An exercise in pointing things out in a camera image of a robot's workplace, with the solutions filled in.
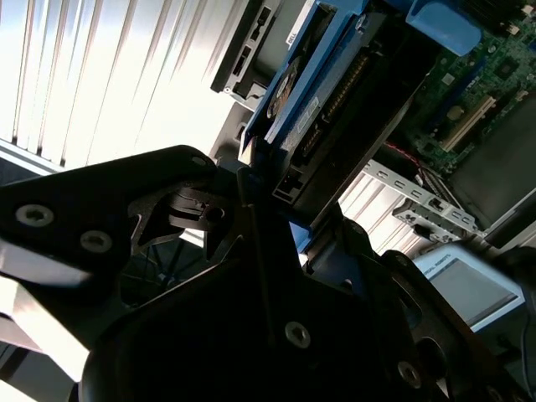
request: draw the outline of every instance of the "red wire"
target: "red wire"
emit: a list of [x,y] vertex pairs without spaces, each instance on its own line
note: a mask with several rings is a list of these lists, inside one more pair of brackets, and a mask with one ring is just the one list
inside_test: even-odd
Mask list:
[[409,153],[407,153],[406,151],[404,151],[403,149],[400,149],[398,148],[396,145],[394,144],[391,144],[390,142],[386,142],[385,145],[391,149],[394,149],[396,152],[404,155],[405,157],[407,157],[411,162],[413,162],[416,167],[420,170],[421,169],[421,165],[419,163],[419,161],[417,160],[416,157],[414,157],[413,155],[410,155]]

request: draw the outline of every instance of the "white label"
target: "white label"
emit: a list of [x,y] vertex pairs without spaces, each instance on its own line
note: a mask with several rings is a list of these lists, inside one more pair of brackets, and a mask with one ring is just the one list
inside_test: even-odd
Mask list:
[[309,107],[307,107],[307,110],[303,113],[303,115],[301,115],[301,118],[300,118],[300,120],[298,122],[298,127],[297,127],[298,134],[300,132],[302,132],[303,127],[306,126],[306,124],[309,121],[309,119],[311,118],[313,112],[318,107],[318,104],[319,104],[318,97],[315,96],[315,99],[313,99],[311,101],[311,104],[309,105]]
[[285,90],[286,84],[288,84],[288,77],[290,76],[289,75],[286,76],[283,82],[281,82],[281,84],[279,85],[279,89],[277,90],[277,93],[276,93],[276,98],[279,98],[281,94],[283,93],[283,90]]
[[288,44],[288,47],[290,48],[292,44],[294,43],[294,39],[296,39],[296,36],[298,35],[298,32],[300,32],[300,28],[302,27],[303,23],[305,22],[305,18],[307,18],[307,15],[309,14],[309,10],[311,10],[312,5],[315,3],[315,0],[306,0],[305,4],[303,4],[303,7],[301,8],[300,14],[298,15],[298,18],[296,18],[296,22],[292,26],[291,32],[286,37],[286,44]]

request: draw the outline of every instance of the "green circuit board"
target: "green circuit board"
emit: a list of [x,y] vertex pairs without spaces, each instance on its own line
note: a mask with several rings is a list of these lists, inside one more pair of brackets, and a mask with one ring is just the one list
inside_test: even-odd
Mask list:
[[[518,28],[516,34],[500,38],[484,31],[480,44],[466,56],[457,57],[444,49],[415,94],[412,112],[402,121],[400,131],[410,144],[411,151],[444,178],[450,176],[463,159],[486,140],[517,103],[536,90],[535,14],[536,10],[532,16],[514,22]],[[462,88],[467,76],[473,75],[471,84],[456,95],[456,86]],[[456,131],[464,114],[471,114],[488,95],[497,100],[493,109],[447,152],[442,146],[446,136]],[[438,119],[438,111],[445,111],[445,105],[449,109],[456,106],[458,111],[464,112],[458,113],[459,121],[448,115]]]

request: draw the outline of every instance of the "motherboard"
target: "motherboard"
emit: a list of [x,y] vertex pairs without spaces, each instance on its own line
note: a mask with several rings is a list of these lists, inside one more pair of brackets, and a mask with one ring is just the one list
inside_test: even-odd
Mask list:
[[443,50],[415,94],[399,138],[443,178],[536,90],[535,8],[520,9],[504,34],[482,31],[480,44],[463,57]]

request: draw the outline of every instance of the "gray metal frame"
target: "gray metal frame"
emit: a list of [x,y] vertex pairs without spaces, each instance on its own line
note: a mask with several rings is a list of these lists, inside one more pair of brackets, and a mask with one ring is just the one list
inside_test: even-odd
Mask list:
[[422,205],[432,213],[464,229],[467,233],[480,236],[486,235],[478,229],[473,216],[447,203],[445,200],[436,197],[434,194],[388,169],[381,163],[370,160],[363,169],[363,172],[419,205]]

